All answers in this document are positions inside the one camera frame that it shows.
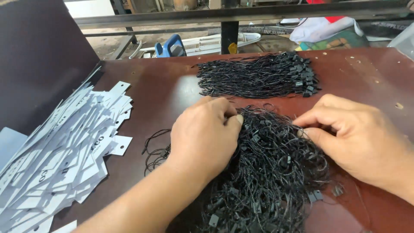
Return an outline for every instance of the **pile of paper tags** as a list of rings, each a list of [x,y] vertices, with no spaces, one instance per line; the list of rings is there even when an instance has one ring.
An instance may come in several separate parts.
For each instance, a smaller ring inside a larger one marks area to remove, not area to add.
[[[27,137],[0,174],[0,232],[49,232],[54,214],[107,176],[103,157],[123,155],[132,140],[117,136],[131,113],[129,85],[95,92],[84,83]]]

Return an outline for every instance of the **fingernail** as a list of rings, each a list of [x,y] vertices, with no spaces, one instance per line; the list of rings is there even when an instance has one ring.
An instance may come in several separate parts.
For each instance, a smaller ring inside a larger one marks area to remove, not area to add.
[[[244,121],[244,118],[243,118],[243,116],[242,115],[237,115],[236,116],[236,119],[240,122],[240,124],[243,124],[243,121]]]
[[[309,137],[308,137],[308,135],[306,133],[306,129],[299,129],[297,134],[298,134],[298,137],[299,138],[309,139]]]

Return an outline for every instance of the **brown wooden table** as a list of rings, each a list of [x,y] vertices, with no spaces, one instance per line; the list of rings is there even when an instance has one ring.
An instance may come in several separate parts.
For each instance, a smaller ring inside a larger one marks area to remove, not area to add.
[[[252,100],[234,98],[236,107],[271,103],[280,114],[299,116],[319,98],[332,93],[383,110],[409,138],[414,138],[414,62],[394,48],[302,51],[310,58],[323,88],[310,98]],[[109,176],[82,204],[74,204],[55,216],[52,229],[75,219],[82,223],[111,203],[143,178],[146,155],[141,155],[146,138],[160,129],[171,128],[185,108],[201,96],[195,75],[197,63],[258,54],[192,56],[107,61],[96,90],[110,90],[118,81],[131,83],[127,95],[134,100],[130,120],[119,135],[133,140],[123,157],[111,156],[106,166]],[[152,142],[152,149],[165,147],[169,137]],[[306,222],[308,233],[414,232],[414,207],[373,186],[351,178],[331,164],[332,178],[341,182],[345,194],[335,198],[328,187],[324,202],[313,204]]]

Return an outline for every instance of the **human hand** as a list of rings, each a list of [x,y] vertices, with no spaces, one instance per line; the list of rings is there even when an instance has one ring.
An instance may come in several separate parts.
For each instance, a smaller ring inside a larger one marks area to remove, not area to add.
[[[330,126],[336,136],[311,127],[304,129],[304,137],[310,138],[355,178],[414,204],[412,144],[380,110],[324,95],[313,109],[293,123],[301,127]]]
[[[207,184],[229,163],[242,124],[243,117],[225,98],[200,99],[174,123],[165,164]]]

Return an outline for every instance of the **blue plastic object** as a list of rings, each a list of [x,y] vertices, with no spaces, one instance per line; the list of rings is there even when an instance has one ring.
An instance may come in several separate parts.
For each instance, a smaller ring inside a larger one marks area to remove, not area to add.
[[[181,40],[181,37],[178,34],[174,34],[170,37],[170,39],[165,42],[164,47],[160,43],[155,43],[155,52],[156,56],[158,58],[167,58],[167,57],[173,57],[174,55],[171,52],[171,47],[173,45],[179,45],[183,48],[183,50],[177,54],[177,57],[185,57],[187,56],[184,48],[183,41]]]

